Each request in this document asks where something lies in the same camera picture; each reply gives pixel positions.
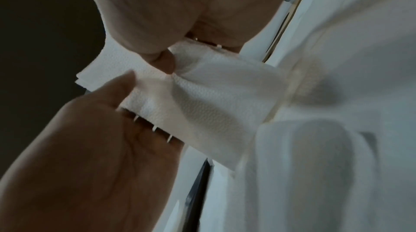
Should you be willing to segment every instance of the person's right hand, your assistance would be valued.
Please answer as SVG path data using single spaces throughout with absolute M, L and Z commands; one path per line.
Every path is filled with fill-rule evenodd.
M 184 36 L 238 52 L 283 0 L 96 0 L 111 35 L 149 64 L 175 70 L 167 48 Z

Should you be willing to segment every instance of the black object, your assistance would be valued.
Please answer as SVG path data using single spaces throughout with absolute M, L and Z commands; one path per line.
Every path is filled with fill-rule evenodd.
M 197 232 L 199 227 L 199 218 L 201 217 L 202 207 L 204 205 L 205 194 L 207 192 L 208 179 L 211 172 L 211 165 L 208 160 L 199 171 L 198 176 L 192 185 L 191 191 L 185 201 L 186 218 L 182 232 Z

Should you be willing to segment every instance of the white paper towel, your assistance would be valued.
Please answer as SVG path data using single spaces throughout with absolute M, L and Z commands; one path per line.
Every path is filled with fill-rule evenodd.
M 107 34 L 100 55 L 77 74 L 76 83 L 93 91 L 133 69 L 139 83 L 122 107 L 235 169 L 283 94 L 277 70 L 191 39 L 170 50 L 176 72 L 166 75 Z

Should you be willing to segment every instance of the skin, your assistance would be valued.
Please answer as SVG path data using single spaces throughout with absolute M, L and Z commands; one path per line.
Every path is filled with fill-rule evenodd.
M 133 72 L 66 104 L 0 182 L 0 231 L 152 231 L 183 143 L 117 109 Z
M 170 74 L 167 50 L 184 36 L 239 52 L 271 20 L 283 0 L 96 0 L 121 45 Z

